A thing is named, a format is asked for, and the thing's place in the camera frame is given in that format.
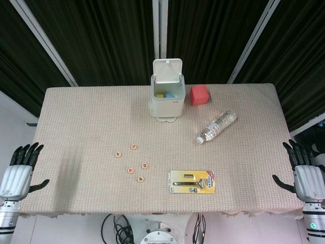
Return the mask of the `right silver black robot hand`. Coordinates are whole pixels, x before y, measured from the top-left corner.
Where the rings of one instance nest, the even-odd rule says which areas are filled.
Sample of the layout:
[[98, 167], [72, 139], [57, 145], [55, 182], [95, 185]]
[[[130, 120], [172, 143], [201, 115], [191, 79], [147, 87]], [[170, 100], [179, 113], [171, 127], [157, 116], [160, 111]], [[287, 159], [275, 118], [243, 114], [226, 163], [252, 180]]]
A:
[[280, 188], [296, 194], [305, 203], [321, 203], [324, 201], [324, 165], [317, 165], [314, 151], [293, 140], [282, 143], [287, 151], [294, 185], [282, 182], [277, 175], [273, 181]]

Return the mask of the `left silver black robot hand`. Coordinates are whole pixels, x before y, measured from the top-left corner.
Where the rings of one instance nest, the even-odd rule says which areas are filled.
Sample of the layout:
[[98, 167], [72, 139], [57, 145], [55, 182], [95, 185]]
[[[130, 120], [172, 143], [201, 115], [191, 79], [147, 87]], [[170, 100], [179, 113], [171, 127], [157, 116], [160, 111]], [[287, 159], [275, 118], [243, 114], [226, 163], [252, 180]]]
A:
[[20, 146], [13, 152], [1, 182], [2, 200], [21, 201], [29, 193], [41, 190], [49, 184], [50, 180], [46, 179], [38, 185], [31, 185], [38, 156], [43, 147], [36, 142], [33, 145]]

